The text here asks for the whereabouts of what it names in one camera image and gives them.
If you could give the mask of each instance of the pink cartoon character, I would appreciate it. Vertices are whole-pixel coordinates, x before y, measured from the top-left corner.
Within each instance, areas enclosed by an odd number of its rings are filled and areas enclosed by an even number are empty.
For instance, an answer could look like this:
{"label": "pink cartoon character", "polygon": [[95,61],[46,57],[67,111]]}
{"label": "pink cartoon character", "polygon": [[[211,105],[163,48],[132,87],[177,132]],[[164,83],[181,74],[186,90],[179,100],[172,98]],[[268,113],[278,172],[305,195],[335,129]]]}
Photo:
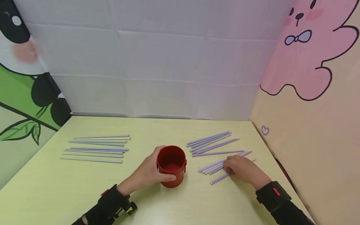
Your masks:
{"label": "pink cartoon character", "polygon": [[358,3],[359,0],[297,0],[260,88],[277,95],[289,85],[305,101],[325,93],[332,72],[323,63],[345,54],[359,37],[357,27],[345,25]]}

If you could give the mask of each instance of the red plastic cup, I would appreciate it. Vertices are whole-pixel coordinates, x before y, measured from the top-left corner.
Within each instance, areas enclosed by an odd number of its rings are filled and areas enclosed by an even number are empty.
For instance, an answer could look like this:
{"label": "red plastic cup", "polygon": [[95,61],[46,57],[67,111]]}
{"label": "red plastic cup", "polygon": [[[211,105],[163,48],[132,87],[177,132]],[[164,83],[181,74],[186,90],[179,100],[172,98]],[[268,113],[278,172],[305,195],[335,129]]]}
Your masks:
{"label": "red plastic cup", "polygon": [[159,172],[174,174],[176,180],[161,182],[167,188],[174,188],[181,184],[186,172],[186,157],[184,151],[178,146],[170,145],[162,148],[157,157]]}

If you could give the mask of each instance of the table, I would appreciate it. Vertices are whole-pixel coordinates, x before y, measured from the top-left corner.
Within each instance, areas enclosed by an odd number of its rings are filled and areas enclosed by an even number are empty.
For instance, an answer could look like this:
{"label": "table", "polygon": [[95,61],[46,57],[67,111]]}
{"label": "table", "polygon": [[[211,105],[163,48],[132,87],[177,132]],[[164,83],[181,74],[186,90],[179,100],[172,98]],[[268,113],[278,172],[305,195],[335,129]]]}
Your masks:
{"label": "table", "polygon": [[[156,184],[133,193],[130,200],[139,209],[131,216],[122,215],[115,224],[276,224],[257,202],[250,185],[233,182],[230,177],[210,185],[225,172],[198,173],[199,168],[227,154],[191,157],[186,143],[225,131],[233,132],[231,137],[240,140],[217,150],[252,150],[247,157],[256,158],[255,163],[279,181],[294,204],[310,218],[250,121],[73,116],[0,190],[0,224],[72,224],[101,193],[128,177],[158,145],[183,148],[187,158],[184,181],[173,189]],[[130,151],[124,154],[122,164],[59,159],[64,149],[79,146],[68,143],[73,137],[123,133],[130,134],[131,140],[125,145]]]}

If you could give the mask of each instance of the cartoon eye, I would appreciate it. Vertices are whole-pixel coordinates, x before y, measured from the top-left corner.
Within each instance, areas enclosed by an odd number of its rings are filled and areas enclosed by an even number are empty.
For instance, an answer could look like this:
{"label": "cartoon eye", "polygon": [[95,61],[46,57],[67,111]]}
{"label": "cartoon eye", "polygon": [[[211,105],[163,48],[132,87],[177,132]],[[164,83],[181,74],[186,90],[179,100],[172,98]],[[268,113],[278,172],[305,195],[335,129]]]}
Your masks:
{"label": "cartoon eye", "polygon": [[315,4],[316,4],[316,0],[313,0],[313,2],[310,5],[310,9],[314,8]]}
{"label": "cartoon eye", "polygon": [[294,8],[291,9],[290,15],[292,15],[293,13],[294,13]]}
{"label": "cartoon eye", "polygon": [[11,20],[13,21],[13,24],[15,24],[16,26],[20,26],[20,25],[21,25],[21,19],[20,19],[20,17],[18,17],[18,16],[13,16],[13,17],[11,18]]}

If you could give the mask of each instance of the purple heart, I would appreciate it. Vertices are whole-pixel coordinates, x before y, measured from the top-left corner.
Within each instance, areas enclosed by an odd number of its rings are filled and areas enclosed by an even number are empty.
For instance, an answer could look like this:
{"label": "purple heart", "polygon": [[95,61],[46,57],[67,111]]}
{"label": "purple heart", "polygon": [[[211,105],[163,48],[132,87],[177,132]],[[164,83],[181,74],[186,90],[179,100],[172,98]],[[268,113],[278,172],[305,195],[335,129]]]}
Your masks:
{"label": "purple heart", "polygon": [[261,132],[262,134],[264,134],[264,136],[268,135],[270,132],[270,128],[266,127],[266,126],[262,126],[261,127]]}

